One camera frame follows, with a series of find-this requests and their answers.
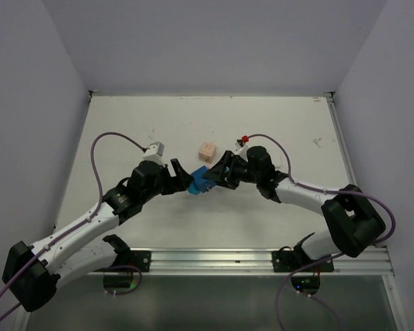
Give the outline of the beige cube socket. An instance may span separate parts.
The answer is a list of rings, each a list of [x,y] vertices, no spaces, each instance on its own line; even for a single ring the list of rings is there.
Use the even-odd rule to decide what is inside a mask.
[[[205,141],[198,151],[198,159],[205,163],[212,163],[216,156],[217,146],[213,142]]]

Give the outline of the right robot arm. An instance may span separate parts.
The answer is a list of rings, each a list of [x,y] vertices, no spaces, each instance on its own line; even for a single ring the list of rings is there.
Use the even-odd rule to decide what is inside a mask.
[[[307,271],[318,260],[340,253],[355,258],[386,229],[381,216],[357,186],[348,185],[334,193],[302,188],[276,170],[269,153],[261,146],[251,147],[245,158],[225,152],[203,178],[231,190],[242,182],[252,183],[265,199],[323,216],[325,231],[313,232],[291,250],[279,252],[279,260],[290,268]]]

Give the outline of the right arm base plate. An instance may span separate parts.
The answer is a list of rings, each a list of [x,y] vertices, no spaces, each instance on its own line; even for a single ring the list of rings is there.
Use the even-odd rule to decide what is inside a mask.
[[[293,248],[288,246],[272,251],[271,261],[274,272],[292,272],[313,262],[304,253],[296,252]],[[306,272],[314,272],[317,270],[320,270],[321,272],[334,272],[335,268],[333,262],[329,261],[308,268],[306,269]]]

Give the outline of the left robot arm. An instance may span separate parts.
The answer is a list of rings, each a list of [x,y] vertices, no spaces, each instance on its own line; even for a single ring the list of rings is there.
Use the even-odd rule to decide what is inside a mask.
[[[167,165],[142,161],[70,225],[31,245],[22,241],[14,244],[2,280],[25,311],[43,307],[61,286],[89,272],[131,269],[130,248],[108,231],[139,214],[156,196],[190,187],[194,179],[179,161],[172,159],[171,166],[173,174]]]

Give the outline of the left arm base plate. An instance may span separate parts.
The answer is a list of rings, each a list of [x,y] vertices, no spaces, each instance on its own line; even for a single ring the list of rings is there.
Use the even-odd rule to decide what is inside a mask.
[[[149,272],[151,264],[151,251],[130,250],[117,255],[114,265],[131,265],[138,268],[141,272]]]

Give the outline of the blue pink cube socket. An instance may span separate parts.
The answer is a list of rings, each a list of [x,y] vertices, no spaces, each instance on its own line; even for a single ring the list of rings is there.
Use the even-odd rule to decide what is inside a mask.
[[[189,194],[199,195],[201,193],[206,193],[216,186],[216,183],[213,180],[203,178],[203,174],[208,170],[209,168],[203,165],[190,174],[193,178],[193,182],[187,189]]]

